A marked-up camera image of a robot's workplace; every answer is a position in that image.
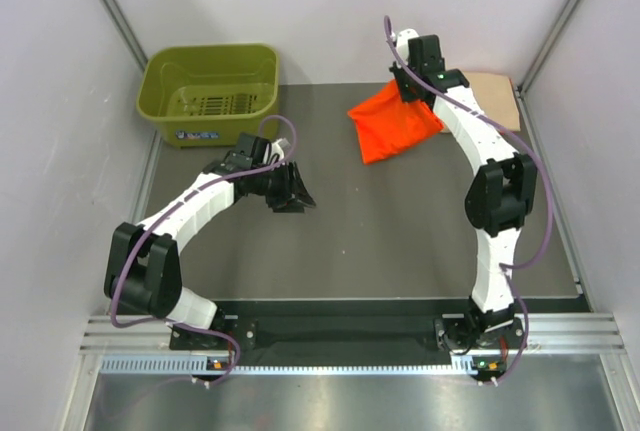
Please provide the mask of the orange t shirt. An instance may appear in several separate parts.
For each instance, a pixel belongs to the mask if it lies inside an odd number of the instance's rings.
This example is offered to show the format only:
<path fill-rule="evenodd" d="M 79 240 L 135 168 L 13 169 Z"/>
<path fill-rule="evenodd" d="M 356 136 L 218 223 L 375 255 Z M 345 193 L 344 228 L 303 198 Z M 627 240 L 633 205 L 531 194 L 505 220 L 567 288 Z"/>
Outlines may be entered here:
<path fill-rule="evenodd" d="M 347 115 L 355 125 L 365 165 L 397 156 L 444 129 L 444 123 L 428 105 L 404 102 L 395 80 Z"/>

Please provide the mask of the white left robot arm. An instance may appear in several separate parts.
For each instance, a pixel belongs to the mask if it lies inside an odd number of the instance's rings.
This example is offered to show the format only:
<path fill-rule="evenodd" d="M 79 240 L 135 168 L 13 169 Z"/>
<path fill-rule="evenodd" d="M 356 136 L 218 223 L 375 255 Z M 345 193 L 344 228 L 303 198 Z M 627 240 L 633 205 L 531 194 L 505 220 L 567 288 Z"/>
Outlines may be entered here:
<path fill-rule="evenodd" d="M 125 307 L 147 318 L 179 323 L 205 347 L 226 338 L 217 305 L 184 286 L 180 255 L 217 215 L 240 199 L 264 198 L 275 213 L 302 213 L 316 203 L 290 156 L 285 138 L 243 133 L 225 156 L 207 165 L 179 196 L 137 224 L 114 231 L 104 293 L 111 311 Z"/>

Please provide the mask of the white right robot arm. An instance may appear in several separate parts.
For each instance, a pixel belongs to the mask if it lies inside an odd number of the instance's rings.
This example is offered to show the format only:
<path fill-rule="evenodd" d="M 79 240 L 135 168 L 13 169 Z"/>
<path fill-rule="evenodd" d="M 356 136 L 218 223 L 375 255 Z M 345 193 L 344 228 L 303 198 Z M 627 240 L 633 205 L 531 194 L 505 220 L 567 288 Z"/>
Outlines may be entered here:
<path fill-rule="evenodd" d="M 464 211 L 476 231 L 476 279 L 463 328 L 447 340 L 460 340 L 464 348 L 487 347 L 514 323 L 509 268 L 533 208 L 537 168 L 530 155 L 518 152 L 488 123 L 468 78 L 446 67 L 437 36 L 406 29 L 390 32 L 387 39 L 402 101 L 428 106 L 453 135 L 473 173 Z"/>

